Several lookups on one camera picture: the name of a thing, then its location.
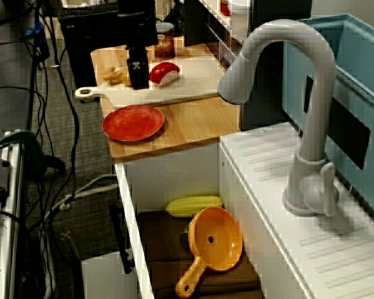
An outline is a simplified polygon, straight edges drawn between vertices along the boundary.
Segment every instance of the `cutting board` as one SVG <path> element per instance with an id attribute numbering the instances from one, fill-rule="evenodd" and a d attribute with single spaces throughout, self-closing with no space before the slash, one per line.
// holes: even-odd
<path id="1" fill-rule="evenodd" d="M 180 68 L 180 76 L 163 87 L 156 86 L 151 81 L 148 89 L 140 90 L 126 87 L 122 83 L 105 83 L 97 87 L 82 87 L 76 90 L 75 96 L 79 100 L 104 96 L 115 108 L 121 108 L 126 105 L 161 105 L 218 95 L 218 82 L 223 76 L 223 70 L 212 55 L 164 61 L 176 64 Z M 150 64 L 150 71 L 159 63 Z"/>

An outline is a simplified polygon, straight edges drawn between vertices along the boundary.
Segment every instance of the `red plate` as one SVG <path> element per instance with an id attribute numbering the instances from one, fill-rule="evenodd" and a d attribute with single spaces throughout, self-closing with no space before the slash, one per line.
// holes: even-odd
<path id="1" fill-rule="evenodd" d="M 102 130 L 111 139 L 138 141 L 156 133 L 164 120 L 162 112 L 156 108 L 130 105 L 109 114 L 102 123 Z"/>

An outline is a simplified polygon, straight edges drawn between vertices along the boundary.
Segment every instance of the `faucet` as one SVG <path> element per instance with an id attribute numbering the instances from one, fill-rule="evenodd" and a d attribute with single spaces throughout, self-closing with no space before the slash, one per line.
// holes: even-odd
<path id="1" fill-rule="evenodd" d="M 245 40 L 236 60 L 219 81 L 218 93 L 228 103 L 241 105 L 247 102 L 261 52 L 278 41 L 291 42 L 301 48 L 314 66 L 314 84 L 302 144 L 295 152 L 282 202 L 288 211 L 298 216 L 334 216 L 338 212 L 339 199 L 333 185 L 335 166 L 327 162 L 324 146 L 336 66 L 333 52 L 321 34 L 292 20 L 276 20 L 259 26 Z"/>

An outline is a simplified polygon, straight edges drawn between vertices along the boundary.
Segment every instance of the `faucet handle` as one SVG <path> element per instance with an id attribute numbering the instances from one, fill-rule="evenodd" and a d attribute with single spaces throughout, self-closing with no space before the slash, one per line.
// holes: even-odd
<path id="1" fill-rule="evenodd" d="M 322 177 L 322 202 L 324 204 L 324 214 L 328 217 L 337 212 L 338 191 L 334 188 L 335 165 L 327 163 L 320 171 Z"/>

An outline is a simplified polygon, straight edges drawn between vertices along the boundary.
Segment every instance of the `strainer handle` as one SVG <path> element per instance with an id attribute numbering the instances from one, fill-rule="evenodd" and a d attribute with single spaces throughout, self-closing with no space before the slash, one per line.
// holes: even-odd
<path id="1" fill-rule="evenodd" d="M 195 291 L 195 288 L 206 269 L 204 260 L 197 256 L 187 272 L 180 278 L 176 285 L 176 294 L 179 298 L 189 298 Z"/>

